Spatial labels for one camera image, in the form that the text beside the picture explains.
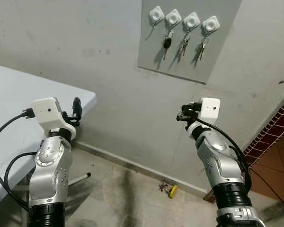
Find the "gray panel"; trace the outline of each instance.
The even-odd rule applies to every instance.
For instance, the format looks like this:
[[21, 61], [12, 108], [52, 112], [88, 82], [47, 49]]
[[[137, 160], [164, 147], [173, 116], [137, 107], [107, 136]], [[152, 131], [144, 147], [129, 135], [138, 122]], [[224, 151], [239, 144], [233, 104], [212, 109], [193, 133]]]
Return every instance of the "gray panel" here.
[[[143, 0], [138, 66], [171, 76], [206, 83], [240, 3], [241, 0]], [[195, 61], [204, 37], [201, 24], [191, 32], [191, 39], [185, 56], [179, 58], [178, 50], [186, 34], [183, 22], [173, 29], [172, 45], [163, 61], [165, 49], [162, 47], [162, 43], [168, 26], [166, 21], [162, 20], [154, 29], [152, 28], [149, 12], [156, 6], [161, 7], [164, 15], [167, 15], [172, 9], [177, 9], [182, 20], [192, 12], [197, 13], [201, 23], [210, 16], [217, 16], [221, 27], [209, 36], [209, 43], [201, 61]]]

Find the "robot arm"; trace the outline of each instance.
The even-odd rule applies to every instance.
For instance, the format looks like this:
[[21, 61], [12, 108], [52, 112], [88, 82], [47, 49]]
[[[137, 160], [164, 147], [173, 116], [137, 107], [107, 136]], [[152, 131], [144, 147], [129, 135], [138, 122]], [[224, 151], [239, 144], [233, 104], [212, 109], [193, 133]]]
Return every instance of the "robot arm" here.
[[34, 101], [32, 108], [47, 138], [37, 152], [36, 169], [29, 183], [29, 226], [63, 227], [72, 163], [70, 141], [81, 119], [80, 100], [75, 98], [70, 116], [61, 111], [53, 97]]
[[177, 121], [187, 122], [188, 135], [195, 140], [197, 154], [216, 197], [218, 226], [265, 227], [247, 196], [240, 166], [229, 146], [208, 126], [195, 121], [198, 118], [214, 124], [219, 107], [219, 99], [202, 98], [200, 103], [183, 105]]

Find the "concrete wall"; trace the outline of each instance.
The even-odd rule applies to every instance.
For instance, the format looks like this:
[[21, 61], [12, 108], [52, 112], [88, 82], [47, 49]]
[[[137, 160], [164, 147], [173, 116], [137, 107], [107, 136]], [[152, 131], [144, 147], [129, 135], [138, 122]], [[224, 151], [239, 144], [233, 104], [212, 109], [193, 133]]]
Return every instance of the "concrete wall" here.
[[137, 68], [140, 20], [138, 0], [0, 1], [0, 65], [96, 92], [80, 141], [209, 189], [176, 114], [220, 98], [217, 125], [250, 142], [284, 99], [284, 0], [242, 2], [206, 86]]

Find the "cable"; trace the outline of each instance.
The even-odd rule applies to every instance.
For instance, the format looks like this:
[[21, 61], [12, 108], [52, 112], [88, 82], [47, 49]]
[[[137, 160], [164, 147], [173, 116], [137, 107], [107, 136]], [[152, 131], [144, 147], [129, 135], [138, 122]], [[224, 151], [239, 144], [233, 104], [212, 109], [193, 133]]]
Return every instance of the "cable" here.
[[232, 140], [232, 138], [227, 135], [225, 132], [223, 132], [221, 129], [219, 129], [218, 127], [210, 124], [210, 123], [207, 123], [207, 122], [204, 122], [202, 121], [201, 119], [197, 118], [197, 117], [194, 117], [194, 119], [197, 121], [197, 122], [200, 122], [204, 125], [207, 125], [208, 127], [210, 128], [213, 128], [215, 129], [217, 132], [219, 132], [220, 134], [222, 134], [226, 139], [229, 140], [229, 142], [234, 146], [234, 152], [236, 153], [237, 157], [238, 157], [238, 160], [241, 164], [241, 166], [243, 167], [243, 170], [245, 172], [245, 189], [246, 189], [246, 192], [249, 192], [250, 188], [251, 188], [251, 177], [250, 177], [250, 174], [249, 174], [249, 171], [248, 171], [248, 166], [247, 166], [247, 163], [245, 161], [245, 158], [244, 158], [244, 155], [241, 151], [241, 149], [238, 147], [238, 145], [236, 144], [235, 141]]
[[[32, 110], [32, 108], [26, 109], [23, 111], [23, 113], [17, 115], [16, 117], [13, 117], [12, 119], [10, 119], [8, 122], [6, 122], [4, 125], [2, 125], [0, 127], [0, 133], [12, 122], [14, 122], [15, 120], [21, 118], [21, 117], [27, 117], [27, 118], [32, 118], [34, 117], [34, 112]], [[18, 196], [16, 196], [15, 194], [13, 194], [11, 191], [8, 191], [7, 186], [5, 185], [4, 181], [2, 180], [2, 178], [0, 177], [0, 184], [2, 185], [2, 187], [7, 191], [7, 193], [26, 211], [28, 211], [28, 203], [26, 201], [23, 201], [22, 199], [20, 199]]]
[[12, 167], [12, 165], [21, 157], [23, 156], [28, 156], [28, 155], [36, 155], [37, 152], [28, 152], [28, 153], [23, 153], [23, 154], [20, 154], [20, 155], [17, 155], [15, 158], [13, 158], [13, 160], [11, 160], [11, 162], [9, 163], [8, 167], [6, 168], [6, 171], [5, 171], [5, 175], [4, 175], [4, 184], [6, 186], [6, 190], [8, 193], [13, 193], [12, 190], [10, 189], [9, 187], [9, 182], [8, 182], [8, 179], [9, 179], [9, 171]]
[[281, 197], [275, 192], [275, 190], [266, 182], [266, 180], [263, 179], [263, 177], [260, 176], [255, 170], [250, 169], [252, 172], [254, 172], [258, 177], [261, 178], [261, 180], [270, 188], [270, 190], [273, 191], [273, 193], [279, 198], [279, 200], [284, 204], [284, 201], [281, 199]]

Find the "wall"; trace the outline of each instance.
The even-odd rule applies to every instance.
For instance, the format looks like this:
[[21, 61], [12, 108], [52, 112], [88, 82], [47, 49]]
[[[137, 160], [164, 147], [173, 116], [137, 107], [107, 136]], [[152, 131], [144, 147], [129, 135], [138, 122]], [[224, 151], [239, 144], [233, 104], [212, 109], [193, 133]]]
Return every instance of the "wall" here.
[[209, 189], [176, 114], [220, 98], [217, 125], [251, 141], [284, 100], [284, 0], [242, 2], [206, 86], [136, 67], [140, 19], [141, 1], [0, 1], [0, 65], [96, 92], [79, 140]]

